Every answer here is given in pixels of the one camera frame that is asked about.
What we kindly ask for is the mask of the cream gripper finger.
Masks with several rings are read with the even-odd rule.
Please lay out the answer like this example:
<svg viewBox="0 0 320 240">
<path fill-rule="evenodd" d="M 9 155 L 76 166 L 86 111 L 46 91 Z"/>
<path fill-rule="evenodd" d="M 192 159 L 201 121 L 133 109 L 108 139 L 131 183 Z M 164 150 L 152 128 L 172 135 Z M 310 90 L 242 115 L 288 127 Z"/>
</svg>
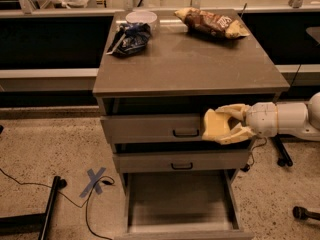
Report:
<svg viewBox="0 0 320 240">
<path fill-rule="evenodd" d="M 239 121 L 243 121 L 246 117 L 246 112 L 249 110 L 250 106 L 242 103 L 224 105 L 218 107 L 215 112 L 218 116 L 228 121 L 233 118 Z"/>
<path fill-rule="evenodd" d="M 255 133 L 249 126 L 243 126 L 238 123 L 228 133 L 217 136 L 215 141 L 221 145 L 228 145 L 246 141 L 253 136 L 255 136 Z"/>
</svg>

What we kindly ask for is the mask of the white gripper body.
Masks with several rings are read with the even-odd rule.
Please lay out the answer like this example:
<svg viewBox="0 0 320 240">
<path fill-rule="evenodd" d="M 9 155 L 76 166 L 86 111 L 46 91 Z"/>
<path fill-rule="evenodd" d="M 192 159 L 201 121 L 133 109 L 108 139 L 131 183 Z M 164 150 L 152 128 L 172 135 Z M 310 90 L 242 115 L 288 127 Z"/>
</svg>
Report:
<svg viewBox="0 0 320 240">
<path fill-rule="evenodd" d="M 259 137 L 277 134 L 277 106 L 272 102 L 258 102 L 246 112 L 246 125 Z"/>
</svg>

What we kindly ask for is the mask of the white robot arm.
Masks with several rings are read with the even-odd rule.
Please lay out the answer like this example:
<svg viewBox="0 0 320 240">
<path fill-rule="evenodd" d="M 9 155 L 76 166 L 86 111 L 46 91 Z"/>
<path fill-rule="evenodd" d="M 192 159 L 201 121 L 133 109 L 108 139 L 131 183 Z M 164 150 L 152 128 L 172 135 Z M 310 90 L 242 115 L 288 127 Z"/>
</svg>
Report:
<svg viewBox="0 0 320 240">
<path fill-rule="evenodd" d="M 250 133 L 259 137 L 282 134 L 308 141 L 320 140 L 320 93 L 308 102 L 232 104 L 219 107 L 216 112 L 243 122 Z"/>
</svg>

